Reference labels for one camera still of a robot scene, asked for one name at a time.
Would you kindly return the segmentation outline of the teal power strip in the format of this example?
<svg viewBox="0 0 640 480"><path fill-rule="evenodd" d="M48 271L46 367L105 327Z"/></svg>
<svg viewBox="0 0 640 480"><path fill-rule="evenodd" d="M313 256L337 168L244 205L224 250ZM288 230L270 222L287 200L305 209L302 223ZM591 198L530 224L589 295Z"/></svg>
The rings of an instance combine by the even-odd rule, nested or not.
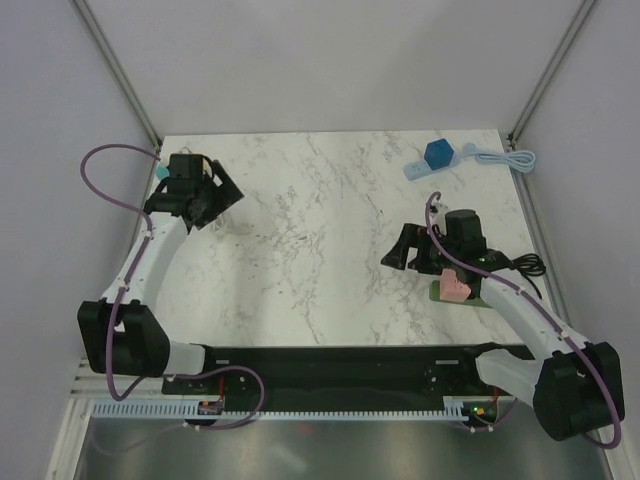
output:
<svg viewBox="0 0 640 480"><path fill-rule="evenodd" d="M163 166L163 165L158 165L157 166L155 174L156 174L156 178L159 181L167 178L170 175L168 168Z"/></svg>

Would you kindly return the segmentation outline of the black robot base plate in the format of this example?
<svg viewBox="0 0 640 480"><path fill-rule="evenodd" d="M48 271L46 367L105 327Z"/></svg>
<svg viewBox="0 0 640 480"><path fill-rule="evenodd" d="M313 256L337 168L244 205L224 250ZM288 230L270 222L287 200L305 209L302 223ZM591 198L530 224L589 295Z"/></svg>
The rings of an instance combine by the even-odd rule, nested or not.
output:
<svg viewBox="0 0 640 480"><path fill-rule="evenodd" d="M200 380L165 381L165 395L221 395L230 411L290 413L440 410L444 399L489 397L475 358L480 345L376 347L208 347Z"/></svg>

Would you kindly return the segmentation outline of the green power strip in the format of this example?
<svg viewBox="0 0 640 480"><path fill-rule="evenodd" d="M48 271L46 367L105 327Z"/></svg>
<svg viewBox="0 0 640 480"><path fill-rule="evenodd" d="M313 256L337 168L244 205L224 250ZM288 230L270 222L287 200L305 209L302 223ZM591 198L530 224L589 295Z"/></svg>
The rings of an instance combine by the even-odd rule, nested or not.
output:
<svg viewBox="0 0 640 480"><path fill-rule="evenodd" d="M445 283L441 286L438 280L434 280L429 287L429 299L433 302L489 308L482 299L471 296L471 289L468 286L454 283Z"/></svg>

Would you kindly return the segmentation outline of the pink cube socket plug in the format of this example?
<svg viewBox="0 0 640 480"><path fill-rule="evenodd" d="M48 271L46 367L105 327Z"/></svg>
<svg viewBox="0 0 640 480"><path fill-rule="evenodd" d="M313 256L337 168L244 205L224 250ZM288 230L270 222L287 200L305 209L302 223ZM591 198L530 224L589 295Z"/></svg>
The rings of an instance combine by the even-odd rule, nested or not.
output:
<svg viewBox="0 0 640 480"><path fill-rule="evenodd" d="M470 295L470 287L457 278L453 269L442 271L439 276L439 296L442 301L464 303Z"/></svg>

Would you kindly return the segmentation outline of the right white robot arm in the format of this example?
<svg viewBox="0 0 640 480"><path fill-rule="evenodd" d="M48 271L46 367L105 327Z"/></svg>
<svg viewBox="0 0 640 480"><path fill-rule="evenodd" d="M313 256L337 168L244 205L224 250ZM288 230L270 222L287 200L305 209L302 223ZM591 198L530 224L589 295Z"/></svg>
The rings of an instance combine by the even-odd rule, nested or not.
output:
<svg viewBox="0 0 640 480"><path fill-rule="evenodd" d="M458 381L477 394L495 386L530 406L543 430L562 441L611 427L599 446L622 439L625 416L620 357L607 342L593 343L548 310L527 289L523 275L502 252L488 247L481 221L470 209L427 215L424 226L407 223L381 263L438 278L453 274L496 311L523 340L532 359L486 345L458 368Z"/></svg>

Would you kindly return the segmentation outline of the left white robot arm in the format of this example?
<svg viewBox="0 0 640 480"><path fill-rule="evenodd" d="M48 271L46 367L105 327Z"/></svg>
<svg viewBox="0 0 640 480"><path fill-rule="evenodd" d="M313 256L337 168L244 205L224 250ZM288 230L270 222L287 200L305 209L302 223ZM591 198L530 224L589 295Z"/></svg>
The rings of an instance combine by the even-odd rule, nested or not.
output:
<svg viewBox="0 0 640 480"><path fill-rule="evenodd" d="M243 194L222 164L202 154L174 153L168 174L141 208L143 225L116 279L79 307L86 356L96 373L158 378L184 375L198 393L219 382L202 345L169 338L155 314L169 266L194 230L213 223Z"/></svg>

